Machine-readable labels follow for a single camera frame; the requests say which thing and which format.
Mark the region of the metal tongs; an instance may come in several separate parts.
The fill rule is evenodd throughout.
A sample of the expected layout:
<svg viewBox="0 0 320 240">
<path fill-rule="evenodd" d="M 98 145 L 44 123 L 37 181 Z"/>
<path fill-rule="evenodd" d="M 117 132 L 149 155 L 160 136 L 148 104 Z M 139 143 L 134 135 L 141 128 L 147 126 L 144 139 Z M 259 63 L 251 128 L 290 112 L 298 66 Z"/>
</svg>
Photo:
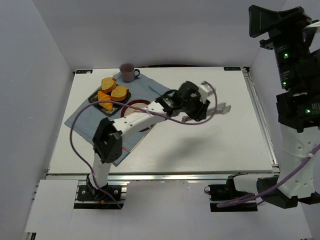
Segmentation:
<svg viewBox="0 0 320 240">
<path fill-rule="evenodd" d="M 227 105 L 225 102 L 219 103 L 216 107 L 211 107 L 207 109 L 207 116 L 211 116 L 213 113 L 218 115 L 228 114 L 231 110 L 231 105 Z"/>
</svg>

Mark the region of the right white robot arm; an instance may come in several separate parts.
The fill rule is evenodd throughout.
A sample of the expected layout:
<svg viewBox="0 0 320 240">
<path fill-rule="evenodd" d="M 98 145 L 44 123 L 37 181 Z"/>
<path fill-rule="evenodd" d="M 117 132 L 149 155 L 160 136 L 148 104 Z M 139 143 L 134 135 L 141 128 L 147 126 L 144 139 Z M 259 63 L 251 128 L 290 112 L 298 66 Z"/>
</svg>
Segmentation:
<svg viewBox="0 0 320 240">
<path fill-rule="evenodd" d="M 302 7 L 273 11 L 252 5 L 249 35 L 268 33 L 260 47 L 275 54 L 281 87 L 276 96 L 278 122 L 282 136 L 282 161 L 279 175 L 256 174 L 230 176 L 227 183 L 243 195 L 218 204 L 233 207 L 255 199 L 280 207 L 294 208 L 298 203 L 318 204 L 314 158 L 320 149 L 320 52 L 310 51 L 320 22 L 312 20 Z"/>
</svg>

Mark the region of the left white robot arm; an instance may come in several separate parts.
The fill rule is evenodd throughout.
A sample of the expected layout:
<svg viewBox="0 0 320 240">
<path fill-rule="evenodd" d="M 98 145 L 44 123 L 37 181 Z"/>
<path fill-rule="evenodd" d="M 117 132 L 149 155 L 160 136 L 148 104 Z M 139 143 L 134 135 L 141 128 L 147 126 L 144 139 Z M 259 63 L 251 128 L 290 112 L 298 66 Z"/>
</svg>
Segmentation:
<svg viewBox="0 0 320 240">
<path fill-rule="evenodd" d="M 92 197 L 101 200 L 108 195 L 108 174 L 112 163 L 122 155 L 125 140 L 147 127 L 173 120 L 180 113 L 201 124 L 207 118 L 208 97 L 213 93 L 215 88 L 206 81 L 200 85 L 186 81 L 178 90 L 168 90 L 134 113 L 115 120 L 102 119 L 92 140 L 93 172 L 86 179 Z"/>
</svg>

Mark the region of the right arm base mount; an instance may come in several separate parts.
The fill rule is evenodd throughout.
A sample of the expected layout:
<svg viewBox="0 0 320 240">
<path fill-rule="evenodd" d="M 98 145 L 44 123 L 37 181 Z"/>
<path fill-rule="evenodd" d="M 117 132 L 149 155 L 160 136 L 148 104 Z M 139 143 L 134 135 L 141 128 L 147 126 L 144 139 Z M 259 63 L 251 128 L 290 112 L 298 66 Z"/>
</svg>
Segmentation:
<svg viewBox="0 0 320 240">
<path fill-rule="evenodd" d="M 258 206 L 255 201 L 246 202 L 236 206 L 219 208 L 217 205 L 220 202 L 233 200 L 236 198 L 248 195 L 247 192 L 235 190 L 234 187 L 229 187 L 226 184 L 211 184 L 203 189 L 204 193 L 209 195 L 210 211 L 212 213 L 232 213 L 232 212 L 257 212 Z"/>
</svg>

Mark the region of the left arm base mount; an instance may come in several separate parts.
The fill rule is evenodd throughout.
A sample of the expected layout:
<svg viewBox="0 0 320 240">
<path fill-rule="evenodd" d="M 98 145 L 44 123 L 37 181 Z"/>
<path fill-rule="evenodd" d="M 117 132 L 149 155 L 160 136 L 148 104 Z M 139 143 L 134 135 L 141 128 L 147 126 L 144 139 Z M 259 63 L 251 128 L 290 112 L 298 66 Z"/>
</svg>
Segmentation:
<svg viewBox="0 0 320 240">
<path fill-rule="evenodd" d="M 80 181 L 77 186 L 74 209 L 82 210 L 120 210 L 125 203 L 127 186 L 124 183 L 109 183 L 103 189 L 108 192 L 106 194 L 97 190 L 95 195 L 84 182 Z"/>
</svg>

